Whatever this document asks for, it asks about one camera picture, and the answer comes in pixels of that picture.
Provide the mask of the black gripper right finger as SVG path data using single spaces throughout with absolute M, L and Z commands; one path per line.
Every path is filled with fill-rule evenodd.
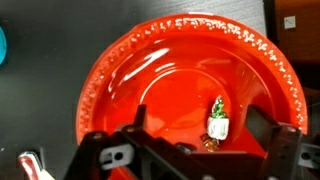
M 281 125 L 260 107 L 248 106 L 245 126 L 264 151 L 273 152 L 279 147 Z

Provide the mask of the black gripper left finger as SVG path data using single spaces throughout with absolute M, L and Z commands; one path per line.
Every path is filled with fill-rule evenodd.
M 137 112 L 134 119 L 134 127 L 136 131 L 142 131 L 144 129 L 144 122 L 147 117 L 147 106 L 141 104 L 137 108 Z

